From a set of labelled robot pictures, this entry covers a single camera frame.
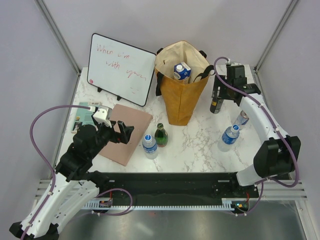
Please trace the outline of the black drink can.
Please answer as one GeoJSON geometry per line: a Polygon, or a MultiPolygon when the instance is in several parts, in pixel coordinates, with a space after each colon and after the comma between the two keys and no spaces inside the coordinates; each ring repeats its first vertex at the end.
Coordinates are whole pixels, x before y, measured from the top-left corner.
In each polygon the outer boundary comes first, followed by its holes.
{"type": "Polygon", "coordinates": [[[210,112],[213,114],[218,114],[221,110],[224,100],[222,98],[214,96],[210,105],[210,112]]]}

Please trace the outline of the blue white drink carton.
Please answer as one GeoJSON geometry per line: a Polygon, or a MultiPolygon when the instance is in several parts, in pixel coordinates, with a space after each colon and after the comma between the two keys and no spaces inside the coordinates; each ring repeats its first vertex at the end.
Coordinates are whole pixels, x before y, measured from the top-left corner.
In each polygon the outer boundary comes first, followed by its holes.
{"type": "Polygon", "coordinates": [[[189,83],[191,71],[191,68],[184,61],[178,63],[173,68],[173,79],[186,85],[189,83]]]}

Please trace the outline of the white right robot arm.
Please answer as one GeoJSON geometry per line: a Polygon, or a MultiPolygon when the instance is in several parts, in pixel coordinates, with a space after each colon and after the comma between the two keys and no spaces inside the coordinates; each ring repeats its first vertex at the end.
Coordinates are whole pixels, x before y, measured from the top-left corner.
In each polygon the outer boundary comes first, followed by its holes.
{"type": "Polygon", "coordinates": [[[252,165],[236,173],[236,180],[229,184],[229,191],[235,197],[242,196],[247,186],[262,183],[268,179],[279,182],[277,176],[294,172],[291,184],[281,183],[284,187],[295,187],[299,181],[298,156],[301,141],[289,134],[278,124],[264,102],[259,87],[248,83],[245,67],[239,63],[227,62],[226,74],[216,74],[212,90],[213,97],[230,100],[237,104],[249,118],[256,130],[261,146],[253,158],[252,165]]]}

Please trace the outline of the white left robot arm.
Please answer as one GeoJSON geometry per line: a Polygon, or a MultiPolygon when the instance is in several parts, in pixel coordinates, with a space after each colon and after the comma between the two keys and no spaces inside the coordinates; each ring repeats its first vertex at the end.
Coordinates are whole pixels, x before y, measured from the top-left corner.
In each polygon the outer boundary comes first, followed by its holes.
{"type": "Polygon", "coordinates": [[[23,221],[13,223],[9,231],[22,240],[58,239],[67,221],[83,204],[110,191],[105,174],[88,171],[93,159],[108,142],[127,144],[133,130],[122,121],[81,126],[35,209],[23,221]]]}

